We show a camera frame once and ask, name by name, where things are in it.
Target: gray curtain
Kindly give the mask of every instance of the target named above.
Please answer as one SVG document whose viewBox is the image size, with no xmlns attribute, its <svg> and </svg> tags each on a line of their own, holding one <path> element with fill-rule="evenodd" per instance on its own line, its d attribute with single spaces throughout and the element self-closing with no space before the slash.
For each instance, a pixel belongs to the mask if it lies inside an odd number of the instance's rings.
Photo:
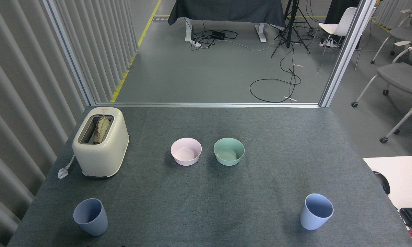
<svg viewBox="0 0 412 247">
<path fill-rule="evenodd" d="M 137 52 L 137 42 L 127 0 L 45 0 L 59 13 L 57 22 L 65 28 L 84 75 L 89 94 L 107 103 Z"/>
<path fill-rule="evenodd" d="M 384 0 L 378 6 L 375 21 L 387 29 L 396 28 L 407 16 L 400 12 L 405 9 L 410 9 L 412 13 L 412 0 Z"/>
<path fill-rule="evenodd" d="M 59 19 L 52 19 L 48 2 Z M 0 0 L 0 246 L 18 227 L 88 97 L 108 102 L 120 85 L 137 51 L 129 5 Z"/>
</svg>

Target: chair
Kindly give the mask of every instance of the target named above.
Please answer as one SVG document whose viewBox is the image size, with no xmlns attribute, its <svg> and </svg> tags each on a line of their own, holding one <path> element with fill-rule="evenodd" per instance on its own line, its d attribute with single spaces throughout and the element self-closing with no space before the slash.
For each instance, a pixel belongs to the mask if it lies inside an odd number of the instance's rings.
<svg viewBox="0 0 412 247">
<path fill-rule="evenodd" d="M 323 31 L 328 33 L 328 38 L 326 39 L 325 49 L 323 50 L 322 59 L 320 60 L 320 64 L 319 64 L 319 68 L 317 69 L 317 72 L 320 71 L 320 66 L 322 65 L 323 56 L 325 55 L 325 51 L 326 51 L 326 47 L 328 46 L 328 43 L 330 41 L 333 41 L 331 36 L 334 36 L 334 35 L 335 36 L 340 36 L 341 38 L 340 38 L 339 43 L 341 42 L 341 39 L 347 35 L 347 32 L 348 32 L 349 27 L 352 23 L 352 20 L 354 18 L 356 10 L 357 10 L 357 8 L 347 8 L 344 11 L 344 13 L 342 15 L 342 18 L 340 19 L 340 22 L 338 24 L 319 23 L 319 27 L 317 28 L 316 33 L 314 34 L 313 41 L 311 42 L 311 46 L 309 47 L 309 50 L 308 50 L 308 53 L 307 53 L 307 55 L 309 55 L 311 53 L 310 52 L 311 47 L 313 47 L 314 40 L 316 39 L 316 36 L 317 36 L 317 32 L 319 31 L 320 28 L 322 28 Z M 358 50 L 358 56 L 357 56 L 357 62 L 355 63 L 355 69 L 357 69 L 358 58 L 360 58 L 361 46 L 362 46 L 362 42 L 360 42 L 360 48 Z"/>
<path fill-rule="evenodd" d="M 353 108 L 358 106 L 358 101 L 361 99 L 363 96 L 364 92 L 369 88 L 370 84 L 377 78 L 381 77 L 383 80 L 387 82 L 387 85 L 392 85 L 395 86 L 402 91 L 408 92 L 412 94 L 412 66 L 408 65 L 407 63 L 399 62 L 397 63 L 397 59 L 404 55 L 405 53 L 410 52 L 409 54 L 409 60 L 412 62 L 412 47 L 409 47 L 408 49 L 405 49 L 403 52 L 401 52 L 397 58 L 394 59 L 394 61 L 391 64 L 379 67 L 377 69 L 377 75 L 372 77 L 372 79 L 367 83 L 366 87 L 364 90 L 361 92 L 360 96 L 355 102 L 351 103 L 351 106 Z M 383 90 L 383 95 L 388 95 L 389 90 L 385 89 Z M 386 136 L 383 136 L 380 138 L 381 143 L 386 143 L 388 141 L 389 135 L 391 133 L 397 134 L 399 133 L 398 127 L 412 114 L 412 109 L 408 112 L 408 114 L 394 127 L 394 129 L 389 132 Z"/>
<path fill-rule="evenodd" d="M 409 26 L 402 26 L 402 24 L 405 22 L 405 20 L 407 20 L 408 18 L 410 18 L 410 25 Z M 402 40 L 402 41 L 408 41 L 407 44 L 412 45 L 412 14 L 408 15 L 404 20 L 402 20 L 402 22 L 399 24 L 399 26 L 397 28 L 394 28 L 392 30 L 389 31 L 389 37 L 387 37 L 383 44 L 381 44 L 380 48 L 377 51 L 377 54 L 375 54 L 374 58 L 372 58 L 372 61 L 370 63 L 375 64 L 375 59 L 377 58 L 378 53 L 380 53 L 381 49 L 383 48 L 384 44 L 386 43 L 386 41 L 390 38 L 393 37 L 396 40 Z"/>
<path fill-rule="evenodd" d="M 412 108 L 410 109 L 410 111 L 408 111 L 408 113 L 401 119 L 400 122 L 397 123 L 397 125 L 395 125 L 395 127 L 392 128 L 391 131 L 389 131 L 389 133 L 387 133 L 385 136 L 380 138 L 380 142 L 381 143 L 386 143 L 388 141 L 389 136 L 391 136 L 392 134 L 398 134 L 400 133 L 399 130 L 399 126 L 401 126 L 410 116 L 412 115 Z"/>
</svg>

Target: bowl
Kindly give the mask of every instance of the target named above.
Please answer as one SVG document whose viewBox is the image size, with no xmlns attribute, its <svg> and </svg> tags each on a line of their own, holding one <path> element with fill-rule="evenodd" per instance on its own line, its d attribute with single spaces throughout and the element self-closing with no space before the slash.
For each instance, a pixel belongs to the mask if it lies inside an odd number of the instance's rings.
<svg viewBox="0 0 412 247">
<path fill-rule="evenodd" d="M 225 166 L 234 166 L 241 160 L 245 149 L 240 141 L 227 137 L 215 143 L 213 152 L 218 162 Z"/>
<path fill-rule="evenodd" d="M 171 155 L 182 166 L 190 166 L 198 161 L 201 154 L 201 144 L 195 139 L 186 137 L 178 139 L 171 146 Z"/>
</svg>

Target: gray floor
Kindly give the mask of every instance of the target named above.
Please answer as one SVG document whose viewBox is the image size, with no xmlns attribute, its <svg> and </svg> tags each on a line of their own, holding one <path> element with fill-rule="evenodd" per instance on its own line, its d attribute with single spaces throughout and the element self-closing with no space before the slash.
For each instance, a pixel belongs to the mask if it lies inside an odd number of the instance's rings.
<svg viewBox="0 0 412 247">
<path fill-rule="evenodd" d="M 163 0 L 156 14 L 169 14 L 174 0 Z M 135 32 L 140 37 L 142 30 L 156 6 L 157 0 L 138 1 L 134 4 L 133 20 Z M 314 16 L 326 15 L 330 1 L 313 6 Z M 306 15 L 305 6 L 300 6 Z M 311 26 L 316 22 L 309 20 Z M 193 21 L 194 31 L 203 30 L 200 21 Z M 278 48 L 270 58 L 276 42 L 275 29 L 266 27 L 267 43 L 260 43 L 252 23 L 205 21 L 211 30 L 233 30 L 238 32 L 234 41 L 251 49 L 269 49 L 252 52 L 228 42 L 218 42 L 210 49 L 190 51 L 189 43 L 184 42 L 185 24 L 179 19 L 174 25 L 166 22 L 153 22 L 143 40 L 134 60 L 130 73 L 116 100 L 117 103 L 149 102 L 185 102 L 185 103 L 258 103 L 262 102 L 250 94 L 250 84 L 262 78 L 278 78 L 289 81 L 287 73 L 281 71 L 279 63 L 290 50 L 284 45 Z M 305 34 L 302 28 L 299 34 Z M 386 144 L 378 139 L 388 132 L 411 108 L 412 96 L 391 89 L 388 97 L 383 96 L 385 83 L 377 81 L 362 98 L 357 108 L 350 103 L 355 101 L 366 83 L 376 74 L 379 66 L 389 64 L 394 58 L 388 52 L 380 53 L 375 64 L 370 64 L 372 57 L 387 36 L 387 32 L 372 23 L 364 32 L 363 44 L 369 43 L 362 50 L 358 68 L 355 71 L 356 51 L 331 104 L 362 157 L 405 156 L 412 155 L 412 117 L 402 126 L 402 132 L 392 136 Z M 389 51 L 391 45 L 383 49 Z M 318 102 L 330 75 L 337 55 L 332 51 L 325 54 L 320 73 L 322 47 L 314 46 L 311 55 L 306 55 L 303 46 L 296 45 L 294 59 L 291 54 L 282 62 L 284 69 L 295 66 L 295 73 L 302 83 L 295 87 L 292 98 L 299 103 Z M 288 96 L 289 86 L 285 83 L 264 81 L 253 85 L 253 93 L 269 101 L 283 100 Z"/>
</svg>

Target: cream toaster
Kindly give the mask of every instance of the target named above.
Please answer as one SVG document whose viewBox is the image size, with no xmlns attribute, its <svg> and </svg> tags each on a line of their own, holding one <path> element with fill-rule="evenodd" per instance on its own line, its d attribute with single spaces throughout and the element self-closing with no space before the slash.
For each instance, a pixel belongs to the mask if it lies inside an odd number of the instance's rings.
<svg viewBox="0 0 412 247">
<path fill-rule="evenodd" d="M 128 142 L 122 112 L 113 107 L 97 107 L 79 127 L 72 149 L 84 175 L 110 177 L 119 171 Z"/>
</svg>

